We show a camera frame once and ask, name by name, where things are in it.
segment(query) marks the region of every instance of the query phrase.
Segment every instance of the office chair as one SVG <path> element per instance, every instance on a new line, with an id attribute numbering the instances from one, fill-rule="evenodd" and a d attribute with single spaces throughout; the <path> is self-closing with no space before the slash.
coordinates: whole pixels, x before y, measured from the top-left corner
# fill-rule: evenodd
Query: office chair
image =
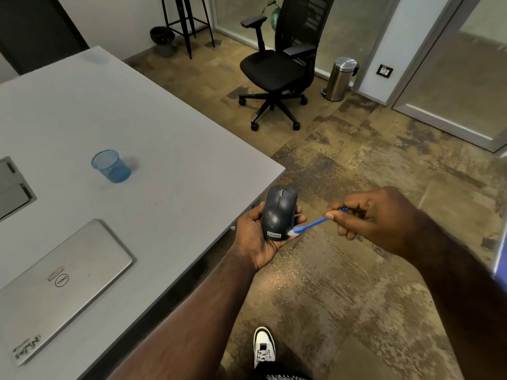
<path id="1" fill-rule="evenodd" d="M 275 31 L 275 50 L 266 50 L 261 25 L 266 16 L 247 18 L 241 22 L 244 28 L 254 28 L 259 51 L 241 61 L 239 67 L 251 82 L 267 93 L 240 95 L 239 105 L 246 99 L 265 100 L 250 124 L 253 131 L 259 129 L 257 120 L 269 107 L 275 105 L 293 122 L 298 131 L 300 123 L 290 113 L 282 100 L 300 99 L 308 103 L 303 91 L 313 82 L 315 56 L 320 35 L 334 0 L 284 0 Z"/>

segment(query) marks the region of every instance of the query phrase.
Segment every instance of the sneaker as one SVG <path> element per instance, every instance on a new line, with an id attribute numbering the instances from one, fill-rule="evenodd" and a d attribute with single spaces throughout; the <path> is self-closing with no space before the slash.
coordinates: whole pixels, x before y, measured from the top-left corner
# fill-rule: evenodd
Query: sneaker
<path id="1" fill-rule="evenodd" d="M 258 327 L 253 334 L 253 367 L 261 361 L 275 361 L 275 342 L 266 327 Z"/>

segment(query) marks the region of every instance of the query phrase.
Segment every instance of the forearm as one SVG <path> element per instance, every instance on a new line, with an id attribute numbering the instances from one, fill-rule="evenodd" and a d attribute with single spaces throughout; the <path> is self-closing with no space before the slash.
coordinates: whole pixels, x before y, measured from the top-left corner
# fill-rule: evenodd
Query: forearm
<path id="1" fill-rule="evenodd" d="M 110 379 L 212 378 L 255 273 L 251 257 L 239 249 L 231 249 Z"/>
<path id="2" fill-rule="evenodd" d="M 468 249 L 431 220 L 425 228 L 410 262 L 428 286 L 465 379 L 507 378 L 507 294 Z"/>

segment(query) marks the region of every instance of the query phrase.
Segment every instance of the white table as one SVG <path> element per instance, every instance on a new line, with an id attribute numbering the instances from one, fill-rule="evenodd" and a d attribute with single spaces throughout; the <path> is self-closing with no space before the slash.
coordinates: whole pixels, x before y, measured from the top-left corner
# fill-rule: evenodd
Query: white table
<path id="1" fill-rule="evenodd" d="M 90 165 L 107 148 L 124 183 Z M 29 363 L 0 344 L 6 380 L 81 376 L 284 170 L 99 47 L 0 86 L 4 156 L 37 200 L 0 223 L 0 287 L 93 218 L 136 258 Z"/>

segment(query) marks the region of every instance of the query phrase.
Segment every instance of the shoe lace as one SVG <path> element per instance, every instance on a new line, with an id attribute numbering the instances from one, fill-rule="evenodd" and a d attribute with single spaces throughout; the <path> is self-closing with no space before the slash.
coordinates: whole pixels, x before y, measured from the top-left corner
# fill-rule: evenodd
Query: shoe lace
<path id="1" fill-rule="evenodd" d="M 257 351 L 257 361 L 266 361 L 266 355 L 269 353 L 268 350 Z"/>

